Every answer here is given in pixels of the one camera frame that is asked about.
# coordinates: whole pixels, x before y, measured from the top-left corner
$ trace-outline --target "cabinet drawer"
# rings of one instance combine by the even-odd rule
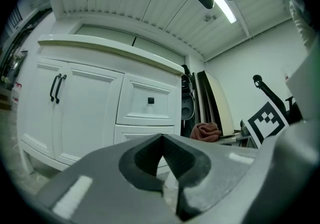
[[[117,124],[175,125],[180,98],[176,88],[146,78],[124,76],[118,106]]]
[[[119,144],[122,142],[126,142],[132,139],[140,139],[145,136],[149,136],[152,134],[173,134],[174,127],[141,127],[141,126],[125,126],[125,125],[116,125],[115,126],[115,139],[114,144]],[[158,167],[166,166],[164,158],[161,158]]]

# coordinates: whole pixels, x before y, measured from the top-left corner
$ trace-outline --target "cabinet door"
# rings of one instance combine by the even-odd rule
[[[50,90],[55,77],[64,72],[67,63],[43,59],[37,68],[26,97],[21,102],[23,107],[22,140],[35,150],[54,158],[52,139],[52,120],[55,100],[51,101]],[[59,79],[56,79],[52,95],[55,96]]]
[[[56,160],[72,164],[114,144],[123,74],[69,63],[53,118]]]
[[[126,142],[132,139],[140,139],[145,136],[153,135],[153,134],[173,134],[175,128],[173,126],[168,127],[140,127],[140,126],[125,126],[125,125],[116,125],[115,126],[115,139],[114,143],[119,144],[122,142]],[[167,163],[165,159],[162,157],[158,167],[166,166]]]
[[[181,102],[176,88],[147,78],[126,74],[121,90],[117,124],[171,126]]]

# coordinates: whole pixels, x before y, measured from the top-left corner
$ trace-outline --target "floor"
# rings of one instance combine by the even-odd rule
[[[0,154],[12,181],[23,191],[30,195],[36,195],[38,191],[54,177],[58,170],[53,169],[38,160],[31,158],[34,172],[28,174],[22,167],[17,141],[17,115],[15,111],[0,109]],[[168,173],[157,178],[165,181]],[[175,212],[178,191],[176,188],[164,186],[163,196],[166,203]]]

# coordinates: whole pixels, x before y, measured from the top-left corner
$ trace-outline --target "black drawer knob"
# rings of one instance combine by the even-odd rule
[[[148,104],[154,104],[155,99],[154,98],[148,98]]]

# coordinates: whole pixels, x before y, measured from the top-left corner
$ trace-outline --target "white wall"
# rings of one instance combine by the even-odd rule
[[[202,72],[205,69],[204,61],[190,55],[186,56],[185,59],[185,64],[188,66],[191,73]]]
[[[205,70],[220,81],[234,128],[240,129],[245,113],[267,98],[253,84],[253,76],[261,75],[288,109],[285,99],[291,94],[285,84],[285,73],[290,76],[306,56],[307,51],[290,20],[213,58],[205,64]]]
[[[22,45],[21,50],[28,50],[27,57],[16,79],[16,82],[22,84],[22,89],[25,89],[29,86],[31,77],[37,67],[37,51],[40,48],[38,39],[43,34],[52,33],[52,27],[55,23],[55,20],[56,18],[53,13],[47,15],[46,18],[43,19],[42,22],[32,31],[32,33]]]

